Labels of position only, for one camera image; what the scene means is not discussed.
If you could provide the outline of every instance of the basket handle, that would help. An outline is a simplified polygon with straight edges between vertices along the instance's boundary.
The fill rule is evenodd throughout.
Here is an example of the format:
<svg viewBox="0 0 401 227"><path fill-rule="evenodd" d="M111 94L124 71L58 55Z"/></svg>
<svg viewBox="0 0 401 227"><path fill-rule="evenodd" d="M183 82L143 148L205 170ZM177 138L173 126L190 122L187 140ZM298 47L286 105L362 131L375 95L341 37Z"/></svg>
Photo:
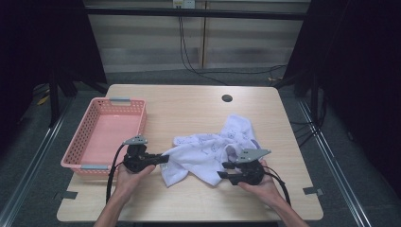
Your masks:
<svg viewBox="0 0 401 227"><path fill-rule="evenodd" d="M109 170L108 166L104 165L81 165L80 169L86 169L86 170Z"/></svg>
<svg viewBox="0 0 401 227"><path fill-rule="evenodd" d="M116 102L131 102L129 97L110 97L109 100Z"/></svg>

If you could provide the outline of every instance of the wall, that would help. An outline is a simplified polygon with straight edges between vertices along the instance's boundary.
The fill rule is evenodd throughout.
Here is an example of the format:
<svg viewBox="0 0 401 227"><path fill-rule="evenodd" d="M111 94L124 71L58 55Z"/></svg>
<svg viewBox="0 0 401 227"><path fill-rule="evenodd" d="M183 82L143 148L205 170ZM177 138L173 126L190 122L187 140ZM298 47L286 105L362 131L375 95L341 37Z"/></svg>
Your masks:
<svg viewBox="0 0 401 227"><path fill-rule="evenodd" d="M86 6L172 8L172 1L86 0ZM196 1L196 9L306 12L309 1ZM184 68L176 17L90 15L106 73ZM302 22L183 18L194 68L288 63Z"/></svg>

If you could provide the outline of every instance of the wooden table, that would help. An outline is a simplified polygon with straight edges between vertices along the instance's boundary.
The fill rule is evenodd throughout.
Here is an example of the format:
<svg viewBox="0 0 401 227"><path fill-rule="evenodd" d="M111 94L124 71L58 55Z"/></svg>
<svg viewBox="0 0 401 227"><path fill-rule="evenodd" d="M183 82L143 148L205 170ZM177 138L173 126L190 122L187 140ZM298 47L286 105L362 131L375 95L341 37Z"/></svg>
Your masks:
<svg viewBox="0 0 401 227"><path fill-rule="evenodd" d="M223 95L233 100L225 102ZM320 219L323 211L311 187L304 159L297 146L277 90L267 87L112 85L108 97L137 97L147 102L144 136L148 152L172 148L174 136L218 133L229 114L251 120L256 140L271 149L268 165L286 182L292 207L303 219ZM68 191L78 192L74 200L64 199L57 214L61 221L95 221L105 205L107 177L74 174ZM169 188L157 167L123 209L120 220L147 221L274 221L279 217L253 194L224 180L216 187L189 174Z"/></svg>

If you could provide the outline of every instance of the metal bracket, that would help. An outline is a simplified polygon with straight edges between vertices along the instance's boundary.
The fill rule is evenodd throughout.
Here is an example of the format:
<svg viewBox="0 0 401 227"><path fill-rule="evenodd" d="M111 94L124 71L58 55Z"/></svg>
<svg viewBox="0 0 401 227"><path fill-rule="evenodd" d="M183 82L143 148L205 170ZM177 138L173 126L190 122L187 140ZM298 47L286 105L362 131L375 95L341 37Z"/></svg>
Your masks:
<svg viewBox="0 0 401 227"><path fill-rule="evenodd" d="M142 136L142 135L137 135L135 137L132 137L131 139L128 139L123 142L123 145L143 145L147 144L148 140Z"/></svg>
<svg viewBox="0 0 401 227"><path fill-rule="evenodd" d="M258 160L259 158L261 158L267 154L270 154L270 153L271 153L271 150L269 150L269 149L245 148L239 154L238 158L236 159L236 162L239 164L250 163L251 161Z"/></svg>

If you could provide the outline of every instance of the forearm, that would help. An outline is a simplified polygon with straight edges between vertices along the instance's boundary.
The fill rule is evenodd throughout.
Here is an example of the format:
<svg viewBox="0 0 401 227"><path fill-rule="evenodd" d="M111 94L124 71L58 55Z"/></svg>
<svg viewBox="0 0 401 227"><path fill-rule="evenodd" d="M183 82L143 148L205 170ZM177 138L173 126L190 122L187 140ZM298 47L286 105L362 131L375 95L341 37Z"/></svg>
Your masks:
<svg viewBox="0 0 401 227"><path fill-rule="evenodd" d="M281 220L286 224L287 227L308 226L283 198L274 201L274 203L270 205L270 208L272 208L277 215L280 216Z"/></svg>
<svg viewBox="0 0 401 227"><path fill-rule="evenodd" d="M95 227L115 226L127 199L117 193L112 194L106 206L103 208L99 218L95 223Z"/></svg>

